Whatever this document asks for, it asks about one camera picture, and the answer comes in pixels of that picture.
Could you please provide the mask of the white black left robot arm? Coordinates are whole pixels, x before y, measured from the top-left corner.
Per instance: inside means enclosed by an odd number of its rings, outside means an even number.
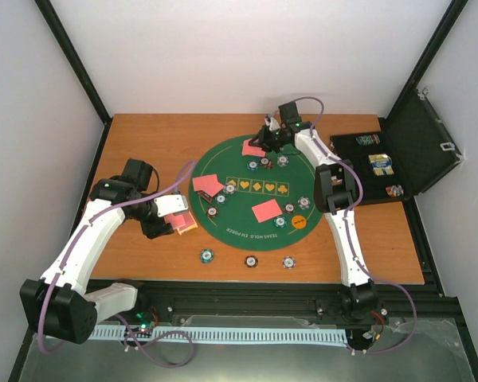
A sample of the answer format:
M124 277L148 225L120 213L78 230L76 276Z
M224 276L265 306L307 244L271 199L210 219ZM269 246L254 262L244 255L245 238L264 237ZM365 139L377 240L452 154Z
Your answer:
M188 210L179 185L192 173L194 162L186 163L174 184L147 192L156 169L144 161L128 159L123 172L100 179L75 231L57 259L38 280L27 279L20 298L37 346L44 354L53 351L47 337L82 344L96 325L117 314L132 320L148 315L150 301L140 281L118 279L110 286L88 292L88 282L112 235L126 220L137 220L150 240L170 235L174 229L165 221L170 214Z

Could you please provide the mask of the green blue 50 chip stack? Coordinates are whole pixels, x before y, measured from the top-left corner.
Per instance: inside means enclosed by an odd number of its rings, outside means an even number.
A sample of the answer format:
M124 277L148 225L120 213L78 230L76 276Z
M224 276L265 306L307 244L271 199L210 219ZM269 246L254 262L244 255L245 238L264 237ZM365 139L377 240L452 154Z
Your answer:
M200 260L204 264L211 263L214 260L214 252L210 249L204 249L201 251Z

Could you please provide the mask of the brown 100 chip stack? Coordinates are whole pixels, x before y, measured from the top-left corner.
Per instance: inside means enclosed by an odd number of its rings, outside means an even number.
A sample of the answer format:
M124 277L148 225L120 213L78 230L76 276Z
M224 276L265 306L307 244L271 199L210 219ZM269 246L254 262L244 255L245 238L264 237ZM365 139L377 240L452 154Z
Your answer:
M258 265L258 258L254 255L247 256L245 258L245 266L248 268L253 268Z

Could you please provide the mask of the orange big blind button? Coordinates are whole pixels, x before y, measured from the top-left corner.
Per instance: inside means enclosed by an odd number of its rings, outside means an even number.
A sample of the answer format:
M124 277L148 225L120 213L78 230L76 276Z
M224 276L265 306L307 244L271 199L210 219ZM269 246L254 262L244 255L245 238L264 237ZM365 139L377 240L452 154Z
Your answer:
M301 230L301 229L306 228L307 218L305 216L302 216L302 215L295 215L295 216L292 217L291 223L292 223L292 227L294 229Z

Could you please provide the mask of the triangular all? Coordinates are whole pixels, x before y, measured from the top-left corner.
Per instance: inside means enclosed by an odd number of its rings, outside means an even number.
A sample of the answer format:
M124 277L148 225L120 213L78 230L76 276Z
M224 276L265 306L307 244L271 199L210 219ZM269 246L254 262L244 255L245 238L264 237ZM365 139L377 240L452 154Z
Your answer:
M207 201L208 203L211 203L213 200L213 198L209 194L203 191L198 191L197 195L199 195L203 200Z

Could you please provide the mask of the blue white chip stack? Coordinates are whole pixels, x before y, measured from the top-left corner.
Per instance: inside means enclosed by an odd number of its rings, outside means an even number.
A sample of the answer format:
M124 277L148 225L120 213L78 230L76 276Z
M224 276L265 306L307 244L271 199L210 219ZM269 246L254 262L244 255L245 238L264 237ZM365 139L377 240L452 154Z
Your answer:
M282 264L286 269L292 269L296 265L296 260L291 256L286 256L283 258Z

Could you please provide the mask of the red backed card deck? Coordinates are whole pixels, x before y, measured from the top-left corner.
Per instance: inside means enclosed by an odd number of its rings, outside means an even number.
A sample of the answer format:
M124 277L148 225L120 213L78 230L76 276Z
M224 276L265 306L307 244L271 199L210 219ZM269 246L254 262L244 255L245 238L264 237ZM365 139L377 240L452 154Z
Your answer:
M168 214L163 217L164 221L172 226L173 229L177 230L178 228L186 225L193 224L194 218L190 212L185 212L179 215Z

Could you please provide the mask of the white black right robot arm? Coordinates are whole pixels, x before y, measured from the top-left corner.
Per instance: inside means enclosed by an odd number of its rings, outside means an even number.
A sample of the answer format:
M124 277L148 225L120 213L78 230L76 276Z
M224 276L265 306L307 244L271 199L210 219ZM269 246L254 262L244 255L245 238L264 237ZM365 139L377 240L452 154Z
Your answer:
M287 145L294 146L313 166L313 200L326 218L339 257L343 285L340 314L348 322L359 322L378 306L378 294L355 227L354 208L362 201L363 191L352 164L332 152L314 123L302 120L296 101L267 114L251 145L277 153Z

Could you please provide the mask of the green 50 chip top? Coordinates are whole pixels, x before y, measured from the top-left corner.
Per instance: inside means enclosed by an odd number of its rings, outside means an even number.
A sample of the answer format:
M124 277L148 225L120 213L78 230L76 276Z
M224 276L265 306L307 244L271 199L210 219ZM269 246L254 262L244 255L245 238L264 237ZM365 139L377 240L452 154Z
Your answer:
M250 171L255 171L259 168L259 162L257 161L249 161L247 163L247 169Z

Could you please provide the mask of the brown 100 chip top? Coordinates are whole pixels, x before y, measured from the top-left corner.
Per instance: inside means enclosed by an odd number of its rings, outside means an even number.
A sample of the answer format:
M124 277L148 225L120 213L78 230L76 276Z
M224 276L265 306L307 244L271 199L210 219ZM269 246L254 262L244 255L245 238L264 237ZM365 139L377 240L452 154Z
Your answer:
M265 169L271 169L273 167L272 160L269 158L262 158L260 160L260 164L265 168Z

